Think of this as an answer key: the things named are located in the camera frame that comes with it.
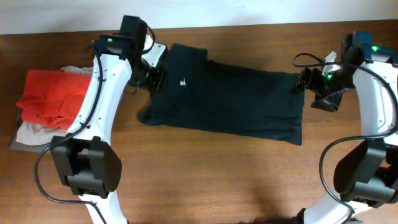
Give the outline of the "black Nike t-shirt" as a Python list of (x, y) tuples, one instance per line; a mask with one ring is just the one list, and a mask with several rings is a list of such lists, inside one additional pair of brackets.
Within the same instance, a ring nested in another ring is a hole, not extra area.
[(164, 88), (151, 91), (139, 121), (302, 144), (304, 94), (296, 73), (214, 62), (206, 49), (172, 46)]

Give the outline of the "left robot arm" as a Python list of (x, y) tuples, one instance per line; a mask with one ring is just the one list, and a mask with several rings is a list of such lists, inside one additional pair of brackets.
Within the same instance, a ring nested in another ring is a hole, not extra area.
[(127, 223), (117, 187), (122, 162), (111, 148), (111, 130), (126, 86), (161, 90), (159, 62), (167, 46), (155, 41), (140, 17), (124, 16), (117, 34), (93, 41), (93, 71), (80, 110), (64, 137), (55, 136), (50, 152), (61, 183), (86, 205), (93, 223)]

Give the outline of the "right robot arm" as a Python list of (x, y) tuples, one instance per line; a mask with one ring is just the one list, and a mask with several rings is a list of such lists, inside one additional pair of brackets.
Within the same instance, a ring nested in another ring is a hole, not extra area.
[(359, 213), (397, 202), (397, 52), (376, 45), (371, 33), (354, 31), (341, 59), (318, 58), (302, 66), (296, 91), (310, 90), (312, 107), (335, 112), (343, 93), (357, 92), (359, 144), (335, 168), (333, 186), (294, 223), (354, 223)]

